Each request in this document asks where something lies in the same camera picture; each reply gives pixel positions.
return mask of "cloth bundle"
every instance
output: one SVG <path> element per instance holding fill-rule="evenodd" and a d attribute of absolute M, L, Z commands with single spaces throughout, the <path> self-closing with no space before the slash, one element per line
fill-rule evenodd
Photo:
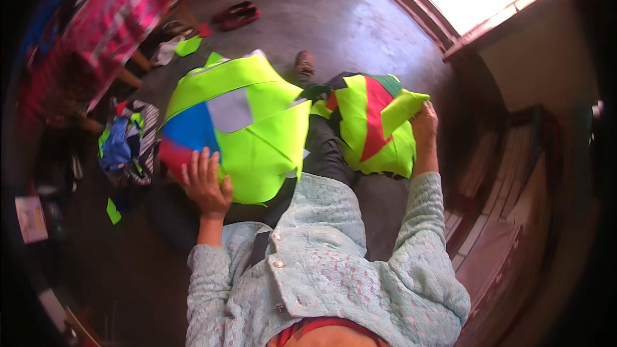
<path fill-rule="evenodd" d="M 176 180 L 191 152 L 220 151 L 219 180 L 230 174 L 234 202 L 272 199 L 286 177 L 300 177 L 311 102 L 261 50 L 239 59 L 212 53 L 172 94 L 159 155 Z"/>
<path fill-rule="evenodd" d="M 99 163 L 114 186 L 149 185 L 154 171 L 158 108 L 139 100 L 110 100 L 112 115 L 99 137 Z"/>
<path fill-rule="evenodd" d="M 317 100 L 311 113 L 330 120 L 353 170 L 411 177 L 416 142 L 409 119 L 430 96 L 403 89 L 390 74 L 341 73 L 317 86 L 326 100 Z"/>

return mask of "dark green fabric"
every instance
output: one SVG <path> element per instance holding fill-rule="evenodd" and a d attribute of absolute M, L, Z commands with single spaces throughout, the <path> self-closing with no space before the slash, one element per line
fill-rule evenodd
<path fill-rule="evenodd" d="M 365 77 L 373 78 L 375 81 L 379 82 L 380 85 L 383 86 L 386 91 L 390 93 L 393 98 L 396 98 L 398 93 L 400 93 L 403 86 L 391 75 L 371 75 L 367 73 L 362 73 Z"/>

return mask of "wooden table leg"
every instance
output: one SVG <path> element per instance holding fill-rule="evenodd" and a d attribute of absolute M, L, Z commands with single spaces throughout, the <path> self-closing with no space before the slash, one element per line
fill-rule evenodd
<path fill-rule="evenodd" d="M 141 87 L 141 79 L 137 78 L 134 73 L 128 71 L 126 67 L 122 68 L 122 71 L 118 74 L 118 78 L 138 89 Z"/>
<path fill-rule="evenodd" d="M 186 20 L 188 20 L 191 26 L 194 27 L 193 31 L 197 32 L 199 30 L 199 21 L 195 17 L 195 14 L 191 11 L 189 3 L 186 0 L 179 0 L 178 7 L 180 7 L 180 11 L 182 12 Z"/>
<path fill-rule="evenodd" d="M 148 61 L 148 58 L 146 58 L 146 56 L 139 49 L 135 50 L 135 52 L 131 56 L 131 59 L 139 67 L 146 71 L 150 71 L 152 69 L 152 67 L 150 66 L 150 61 Z"/>

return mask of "black strap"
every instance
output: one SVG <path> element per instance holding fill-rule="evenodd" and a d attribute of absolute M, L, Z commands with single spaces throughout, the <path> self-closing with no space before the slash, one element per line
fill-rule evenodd
<path fill-rule="evenodd" d="M 250 265 L 254 266 L 263 260 L 266 256 L 266 247 L 268 246 L 268 239 L 272 232 L 262 232 L 255 236 L 253 241 L 253 250 L 251 251 Z"/>

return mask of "shoe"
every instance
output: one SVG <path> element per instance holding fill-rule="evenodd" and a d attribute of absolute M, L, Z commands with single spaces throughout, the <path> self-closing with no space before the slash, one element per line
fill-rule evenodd
<path fill-rule="evenodd" d="M 302 50 L 296 55 L 296 74 L 313 77 L 315 75 L 315 57 L 309 50 Z"/>
<path fill-rule="evenodd" d="M 225 18 L 225 21 L 221 24 L 221 31 L 235 30 L 250 22 L 256 21 L 259 19 L 260 15 L 261 13 L 255 7 L 242 8 L 227 15 L 227 18 Z"/>
<path fill-rule="evenodd" d="M 242 2 L 242 3 L 238 3 L 236 5 L 233 5 L 229 8 L 227 8 L 226 10 L 217 12 L 216 14 L 214 14 L 214 16 L 212 16 L 212 23 L 222 23 L 225 21 L 225 19 L 230 15 L 233 14 L 234 12 L 238 12 L 240 10 L 242 10 L 243 8 L 250 8 L 253 7 L 253 3 L 251 2 Z"/>

